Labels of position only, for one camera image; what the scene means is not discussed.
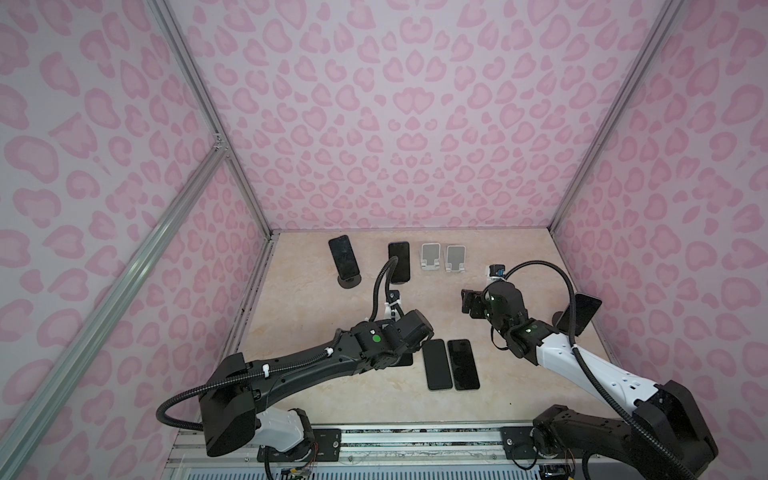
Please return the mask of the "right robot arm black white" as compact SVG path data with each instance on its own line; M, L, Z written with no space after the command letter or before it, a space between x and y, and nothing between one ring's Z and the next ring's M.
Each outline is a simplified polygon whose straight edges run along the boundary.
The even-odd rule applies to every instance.
M718 457L701 410L682 384L639 377L583 349L555 326L530 317L521 291L510 282L464 290L461 301L464 314L489 322L505 350L566 378L616 415L553 405L533 421L546 445L622 462L645 479L697 479Z

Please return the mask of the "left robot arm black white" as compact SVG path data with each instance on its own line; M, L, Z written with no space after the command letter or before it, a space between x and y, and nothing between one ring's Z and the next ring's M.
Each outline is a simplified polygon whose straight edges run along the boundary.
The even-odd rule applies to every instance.
M315 440L306 412L276 403L326 381L391 367L433 334L426 317L412 310L396 321L339 329L332 340L284 357L226 357L208 380L212 388L198 396L207 455L224 456L251 442L293 457L306 453Z

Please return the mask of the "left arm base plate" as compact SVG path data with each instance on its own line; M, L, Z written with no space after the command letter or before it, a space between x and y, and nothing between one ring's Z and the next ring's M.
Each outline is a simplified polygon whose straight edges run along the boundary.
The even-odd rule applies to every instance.
M341 430L320 428L314 429L306 439L285 452L270 448L268 458L271 463L336 462L340 448Z

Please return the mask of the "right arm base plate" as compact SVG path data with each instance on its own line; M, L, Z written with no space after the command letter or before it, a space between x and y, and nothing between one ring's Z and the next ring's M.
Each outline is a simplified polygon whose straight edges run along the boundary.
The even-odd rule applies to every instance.
M499 429L507 460L530 463L538 458L531 434L532 430L531 425L502 426Z

